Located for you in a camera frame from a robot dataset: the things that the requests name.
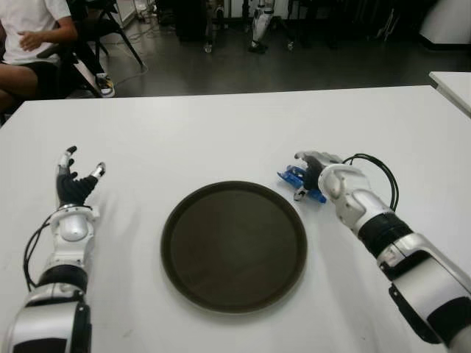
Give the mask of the right robot hand black silver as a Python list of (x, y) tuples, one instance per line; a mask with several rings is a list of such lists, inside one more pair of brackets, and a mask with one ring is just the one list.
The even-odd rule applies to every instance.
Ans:
[(302, 177), (302, 186), (294, 193), (295, 201), (300, 201), (312, 190), (320, 193), (319, 177), (321, 173), (329, 165), (342, 163), (339, 156), (318, 151), (299, 151), (294, 155), (294, 158), (304, 161), (307, 165)]

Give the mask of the left robot hand black silver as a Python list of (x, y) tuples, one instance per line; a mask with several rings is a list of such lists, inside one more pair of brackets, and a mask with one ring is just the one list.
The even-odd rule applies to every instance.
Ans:
[(78, 173), (71, 172), (71, 166), (74, 164), (72, 155), (76, 151), (76, 146), (67, 148), (57, 164), (55, 186), (59, 208), (70, 205), (83, 206), (99, 180), (106, 173), (105, 163), (100, 162), (89, 175), (77, 178)]

